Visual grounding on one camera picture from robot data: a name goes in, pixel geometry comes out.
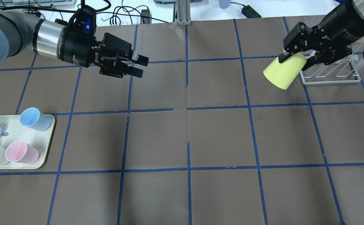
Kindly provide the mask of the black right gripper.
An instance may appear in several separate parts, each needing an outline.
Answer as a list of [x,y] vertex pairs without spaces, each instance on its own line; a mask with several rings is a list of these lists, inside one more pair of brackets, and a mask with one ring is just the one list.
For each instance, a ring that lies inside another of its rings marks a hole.
[[315,64],[329,65],[353,53],[352,43],[364,36],[364,18],[356,11],[335,9],[314,27],[299,22],[283,40],[284,52],[278,55],[283,63],[292,55],[315,50],[301,69]]

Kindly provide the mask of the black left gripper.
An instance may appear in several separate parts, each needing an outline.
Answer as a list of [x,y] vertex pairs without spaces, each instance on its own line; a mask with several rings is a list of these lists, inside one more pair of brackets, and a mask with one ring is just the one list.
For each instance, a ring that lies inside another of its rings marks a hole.
[[126,64],[135,64],[147,67],[149,58],[132,50],[132,44],[105,33],[103,40],[97,41],[94,35],[81,31],[65,29],[59,58],[63,62],[88,68],[92,64],[100,68],[99,73],[106,76],[122,78],[131,75],[143,77],[143,70]]

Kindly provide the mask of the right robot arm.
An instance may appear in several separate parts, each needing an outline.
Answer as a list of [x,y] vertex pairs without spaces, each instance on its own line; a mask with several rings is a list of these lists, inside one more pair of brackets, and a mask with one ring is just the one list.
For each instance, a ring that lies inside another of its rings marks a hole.
[[345,0],[313,27],[303,22],[296,24],[283,40],[285,51],[278,61],[283,63],[296,53],[315,50],[303,70],[315,64],[329,65],[352,54],[350,45],[362,37],[364,0]]

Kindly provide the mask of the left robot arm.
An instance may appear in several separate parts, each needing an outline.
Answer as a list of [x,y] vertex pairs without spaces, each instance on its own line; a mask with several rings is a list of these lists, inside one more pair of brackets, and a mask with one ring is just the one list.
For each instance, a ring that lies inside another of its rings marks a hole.
[[102,75],[141,78],[143,70],[127,63],[146,67],[149,58],[138,54],[129,42],[110,33],[97,40],[96,14],[94,8],[81,4],[65,24],[19,12],[13,6],[0,6],[0,64],[30,50],[84,68],[96,65]]

